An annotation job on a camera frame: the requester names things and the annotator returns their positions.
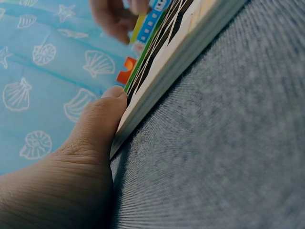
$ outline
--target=blue sheet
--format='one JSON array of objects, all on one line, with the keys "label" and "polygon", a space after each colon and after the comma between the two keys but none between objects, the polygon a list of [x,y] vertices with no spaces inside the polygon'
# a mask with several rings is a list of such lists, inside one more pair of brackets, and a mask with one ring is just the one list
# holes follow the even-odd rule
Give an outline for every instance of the blue sheet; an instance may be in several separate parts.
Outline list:
[{"label": "blue sheet", "polygon": [[58,149],[127,56],[87,0],[0,0],[0,175]]}]

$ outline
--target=book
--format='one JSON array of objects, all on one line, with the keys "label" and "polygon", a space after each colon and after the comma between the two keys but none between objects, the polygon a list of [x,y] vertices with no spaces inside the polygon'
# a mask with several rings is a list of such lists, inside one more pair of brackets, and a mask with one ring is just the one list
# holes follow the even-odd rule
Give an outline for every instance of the book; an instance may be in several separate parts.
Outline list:
[{"label": "book", "polygon": [[128,107],[110,159],[180,74],[242,8],[246,0],[173,0],[147,42],[125,87]]}]

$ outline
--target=scallop shell pattern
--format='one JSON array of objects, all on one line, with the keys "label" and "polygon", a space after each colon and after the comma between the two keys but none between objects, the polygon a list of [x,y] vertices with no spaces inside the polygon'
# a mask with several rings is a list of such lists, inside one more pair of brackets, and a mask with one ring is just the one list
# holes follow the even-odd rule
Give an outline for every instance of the scallop shell pattern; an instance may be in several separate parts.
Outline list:
[{"label": "scallop shell pattern", "polygon": [[17,26],[18,29],[23,29],[31,26],[37,20],[37,17],[31,14],[25,14],[19,16],[19,24]]},{"label": "scallop shell pattern", "polygon": [[86,51],[86,65],[83,69],[87,70],[93,78],[99,74],[113,74],[115,63],[113,59],[100,51]]},{"label": "scallop shell pattern", "polygon": [[38,0],[20,0],[19,4],[22,6],[32,7],[38,2]]},{"label": "scallop shell pattern", "polygon": [[7,84],[3,90],[2,99],[7,109],[11,111],[27,110],[30,106],[29,85],[25,78],[19,83]]},{"label": "scallop shell pattern", "polygon": [[84,111],[85,107],[97,99],[95,94],[81,88],[77,95],[68,103],[63,105],[66,116],[72,121],[77,122]]},{"label": "scallop shell pattern", "polygon": [[19,156],[28,160],[42,159],[52,150],[51,137],[43,131],[33,131],[27,134],[25,143]]},{"label": "scallop shell pattern", "polygon": [[54,60],[56,55],[56,47],[52,44],[37,45],[33,50],[33,61],[38,66],[48,64]]},{"label": "scallop shell pattern", "polygon": [[81,39],[81,38],[88,37],[88,34],[85,34],[83,32],[75,32],[75,31],[66,30],[66,29],[57,29],[57,31],[60,32],[61,35],[64,37],[72,37],[75,39]]}]

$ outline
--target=hand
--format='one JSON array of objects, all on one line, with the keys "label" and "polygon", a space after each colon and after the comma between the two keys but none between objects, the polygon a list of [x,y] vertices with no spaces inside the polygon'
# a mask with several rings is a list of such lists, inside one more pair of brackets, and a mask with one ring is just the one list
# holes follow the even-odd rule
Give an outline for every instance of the hand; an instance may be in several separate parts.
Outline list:
[{"label": "hand", "polygon": [[126,109],[121,87],[90,104],[63,146],[0,177],[0,228],[90,228],[103,221],[113,189],[109,154]]},{"label": "hand", "polygon": [[149,0],[127,0],[130,10],[122,0],[89,0],[95,21],[110,36],[124,44],[129,43],[128,32],[134,29],[137,15],[147,14]]}]

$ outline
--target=gray textured surface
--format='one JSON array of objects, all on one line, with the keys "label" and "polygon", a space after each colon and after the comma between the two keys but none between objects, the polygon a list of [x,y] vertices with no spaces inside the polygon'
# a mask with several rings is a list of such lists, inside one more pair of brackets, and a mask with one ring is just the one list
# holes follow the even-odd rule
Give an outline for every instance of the gray textured surface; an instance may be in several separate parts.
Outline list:
[{"label": "gray textured surface", "polygon": [[249,2],[112,169],[112,228],[305,228],[305,2]]}]

